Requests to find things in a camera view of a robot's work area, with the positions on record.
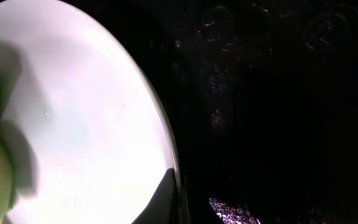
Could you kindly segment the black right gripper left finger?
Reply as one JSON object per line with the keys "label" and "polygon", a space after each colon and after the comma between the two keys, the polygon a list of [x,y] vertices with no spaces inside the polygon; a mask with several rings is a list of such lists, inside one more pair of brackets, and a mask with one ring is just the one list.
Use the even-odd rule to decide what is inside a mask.
{"label": "black right gripper left finger", "polygon": [[177,185],[172,168],[167,169],[150,202],[133,224],[176,224]]}

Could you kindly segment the light green plate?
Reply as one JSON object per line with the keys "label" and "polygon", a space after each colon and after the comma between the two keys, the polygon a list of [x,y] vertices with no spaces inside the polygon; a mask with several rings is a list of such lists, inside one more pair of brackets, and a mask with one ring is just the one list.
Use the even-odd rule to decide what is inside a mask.
{"label": "light green plate", "polygon": [[0,3],[0,136],[14,160],[11,223],[132,223],[175,143],[119,41],[61,1]]}

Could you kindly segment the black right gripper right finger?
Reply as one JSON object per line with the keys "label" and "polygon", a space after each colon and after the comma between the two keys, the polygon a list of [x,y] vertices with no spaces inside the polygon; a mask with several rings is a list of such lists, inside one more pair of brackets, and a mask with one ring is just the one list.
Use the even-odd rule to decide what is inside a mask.
{"label": "black right gripper right finger", "polygon": [[219,216],[209,204],[209,198],[195,180],[190,177],[184,178],[186,199],[190,223],[194,224],[221,224]]}

